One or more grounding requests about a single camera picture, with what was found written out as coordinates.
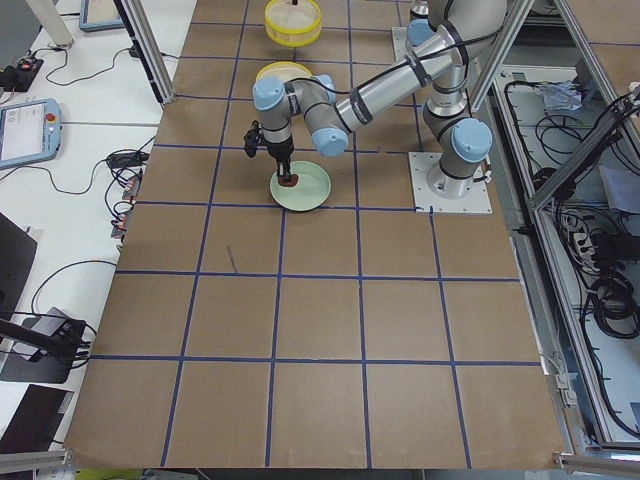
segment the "white mounting plate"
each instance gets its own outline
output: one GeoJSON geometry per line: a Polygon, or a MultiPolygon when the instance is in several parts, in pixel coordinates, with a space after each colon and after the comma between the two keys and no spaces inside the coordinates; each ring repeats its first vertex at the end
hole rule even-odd
{"type": "MultiPolygon", "coordinates": [[[[474,183],[467,195],[458,200],[442,198],[431,191],[427,185],[427,173],[431,165],[438,162],[441,153],[410,152],[409,165],[411,167],[411,183],[413,184],[413,199],[416,212],[429,213],[459,213],[463,215],[489,215],[492,213],[491,201],[487,193],[485,182],[474,183]]],[[[478,167],[474,177],[484,175],[478,167]]]]}
{"type": "Polygon", "coordinates": [[[404,59],[407,54],[407,27],[392,27],[391,37],[393,38],[393,53],[396,56],[396,62],[404,59]]]}

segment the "white robotic arm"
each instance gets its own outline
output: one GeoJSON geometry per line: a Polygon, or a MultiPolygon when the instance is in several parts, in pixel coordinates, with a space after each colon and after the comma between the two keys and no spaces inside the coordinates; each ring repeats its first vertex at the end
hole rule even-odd
{"type": "Polygon", "coordinates": [[[336,92],[326,75],[286,83],[274,77],[256,82],[253,95],[260,122],[254,122],[245,137],[247,154],[254,156],[258,145],[266,145],[277,161],[280,184],[294,185],[289,171],[294,151],[293,116],[303,115],[320,154],[336,156],[347,148],[348,134],[407,95],[433,84],[435,92],[424,106],[424,119],[444,154],[438,171],[430,173],[435,182],[432,188],[449,198],[464,194],[492,141],[488,127],[469,118],[464,95],[466,72],[469,62],[488,48],[500,31],[507,0],[422,0],[414,1],[415,10],[428,10],[428,19],[423,16],[414,22],[426,21],[427,28],[436,31],[409,49],[404,60],[355,87],[348,98],[337,103],[335,93],[347,92],[336,92]]]}

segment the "green object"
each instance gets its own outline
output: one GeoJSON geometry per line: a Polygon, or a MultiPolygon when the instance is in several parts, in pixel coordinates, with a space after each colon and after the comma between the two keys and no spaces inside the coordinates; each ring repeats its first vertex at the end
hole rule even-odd
{"type": "Polygon", "coordinates": [[[294,187],[283,187],[278,176],[271,177],[271,196],[287,210],[308,212],[319,207],[331,193],[331,179],[320,166],[311,162],[292,162],[291,173],[298,175],[294,187]]]}
{"type": "Polygon", "coordinates": [[[121,478],[123,480],[138,480],[142,478],[144,471],[135,470],[78,470],[75,480],[110,480],[121,478]]]}

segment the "yellow container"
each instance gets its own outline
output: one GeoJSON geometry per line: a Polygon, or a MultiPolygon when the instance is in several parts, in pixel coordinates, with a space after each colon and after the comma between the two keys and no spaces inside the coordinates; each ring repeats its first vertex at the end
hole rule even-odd
{"type": "Polygon", "coordinates": [[[315,42],[322,30],[322,12],[313,0],[271,0],[264,9],[265,29],[274,42],[304,47],[315,42]]]}
{"type": "Polygon", "coordinates": [[[299,63],[275,62],[261,68],[256,75],[256,81],[264,77],[277,77],[283,82],[288,82],[294,78],[309,78],[311,75],[311,70],[299,63]]]}

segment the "green plate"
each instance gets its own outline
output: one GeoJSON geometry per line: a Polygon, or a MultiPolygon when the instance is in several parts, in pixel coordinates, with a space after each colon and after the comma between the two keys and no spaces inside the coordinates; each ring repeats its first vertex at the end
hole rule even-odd
{"type": "Polygon", "coordinates": [[[291,162],[291,173],[298,175],[295,187],[278,184],[278,176],[271,177],[271,196],[287,210],[307,212],[319,207],[331,193],[331,179],[322,167],[311,162],[291,162]]]}

